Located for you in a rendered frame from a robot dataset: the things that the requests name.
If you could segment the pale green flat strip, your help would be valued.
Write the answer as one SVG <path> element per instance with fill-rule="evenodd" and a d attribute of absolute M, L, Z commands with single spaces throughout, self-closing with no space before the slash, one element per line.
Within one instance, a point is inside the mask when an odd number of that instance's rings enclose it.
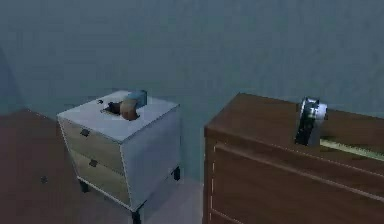
<path fill-rule="evenodd" d="M 347 152 L 353 155 L 357 155 L 360 157 L 370 158 L 370 159 L 384 162 L 384 152 L 377 152 L 368 148 L 347 145 L 347 144 L 325 140 L 325 139 L 320 140 L 320 145 L 326 148 L 335 149 L 335 150 Z"/>

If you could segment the brown and blue figurine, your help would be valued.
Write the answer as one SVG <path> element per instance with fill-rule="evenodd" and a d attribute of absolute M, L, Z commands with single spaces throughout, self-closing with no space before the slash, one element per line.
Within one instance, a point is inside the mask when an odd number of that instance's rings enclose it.
<path fill-rule="evenodd" d="M 121 102 L 109 102 L 103 112 L 121 116 L 128 121 L 136 120 L 139 115 L 137 110 L 147 105 L 147 92 L 137 90 L 123 97 Z"/>

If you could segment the brown wooden dresser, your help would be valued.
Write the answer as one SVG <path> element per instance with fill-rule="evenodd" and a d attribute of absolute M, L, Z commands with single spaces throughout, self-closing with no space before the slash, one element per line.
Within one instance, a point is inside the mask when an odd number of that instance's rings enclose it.
<path fill-rule="evenodd" d="M 205 126 L 202 224 L 384 224 L 384 162 L 296 144 L 298 113 L 239 93 Z M 384 152 L 384 118 L 328 110 L 321 136 Z"/>

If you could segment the silver black alarm clock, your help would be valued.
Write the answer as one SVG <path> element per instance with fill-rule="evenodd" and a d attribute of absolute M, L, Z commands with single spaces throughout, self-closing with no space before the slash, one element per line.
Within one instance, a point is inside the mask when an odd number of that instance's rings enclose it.
<path fill-rule="evenodd" d="M 300 113 L 294 142 L 304 146 L 320 144 L 321 126 L 327 114 L 327 105 L 319 99 L 304 97 L 300 104 Z"/>

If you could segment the white two-drawer nightstand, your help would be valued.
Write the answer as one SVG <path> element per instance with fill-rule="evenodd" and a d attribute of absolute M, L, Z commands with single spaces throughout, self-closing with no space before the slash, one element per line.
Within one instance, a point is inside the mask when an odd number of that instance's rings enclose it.
<path fill-rule="evenodd" d="M 132 224 L 144 224 L 145 202 L 167 177 L 180 178 L 180 105 L 147 96 L 136 120 L 103 112 L 129 93 L 98 97 L 57 120 L 81 190 L 102 193 L 131 212 Z"/>

